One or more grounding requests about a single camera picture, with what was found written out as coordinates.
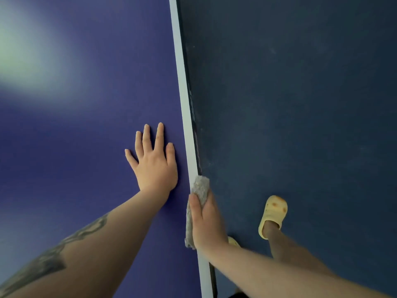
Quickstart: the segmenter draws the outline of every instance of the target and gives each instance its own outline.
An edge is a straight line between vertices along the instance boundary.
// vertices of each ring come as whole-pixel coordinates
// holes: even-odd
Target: left hand
[[[168,195],[178,182],[178,171],[172,143],[167,144],[164,155],[164,125],[158,124],[154,149],[150,140],[150,126],[145,125],[143,136],[137,131],[135,151],[138,161],[129,149],[126,149],[126,158],[136,175],[139,189],[161,191]]]

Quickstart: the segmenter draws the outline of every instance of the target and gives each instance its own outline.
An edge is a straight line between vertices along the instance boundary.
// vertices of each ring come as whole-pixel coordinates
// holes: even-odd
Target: dark blue floor
[[[180,0],[203,174],[230,235],[283,231],[397,296],[396,0]],[[218,284],[220,297],[222,285]]]

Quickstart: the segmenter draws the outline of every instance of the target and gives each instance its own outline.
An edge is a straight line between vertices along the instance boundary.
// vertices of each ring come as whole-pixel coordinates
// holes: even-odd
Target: leg
[[[263,226],[262,234],[269,239],[271,255],[275,260],[317,273],[334,276],[332,271],[310,254],[306,248],[299,246],[284,235],[278,228],[277,223],[267,220]]]

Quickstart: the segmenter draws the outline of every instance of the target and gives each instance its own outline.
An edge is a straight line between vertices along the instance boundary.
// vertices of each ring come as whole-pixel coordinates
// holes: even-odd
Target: cleaning rag
[[[208,190],[210,189],[210,179],[198,175],[196,180],[190,190],[191,193],[195,193],[200,200],[201,209],[203,208],[205,202],[208,197]],[[193,241],[193,221],[192,221],[192,212],[190,210],[189,202],[187,202],[186,208],[186,238],[185,238],[185,246],[186,248],[192,248],[196,250],[195,243]]]

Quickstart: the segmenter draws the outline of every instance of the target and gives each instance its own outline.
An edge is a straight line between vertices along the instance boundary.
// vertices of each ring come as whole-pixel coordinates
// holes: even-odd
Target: purple table surface
[[[169,0],[0,7],[0,283],[137,193],[124,149],[161,121],[179,183],[115,296],[201,297]]]

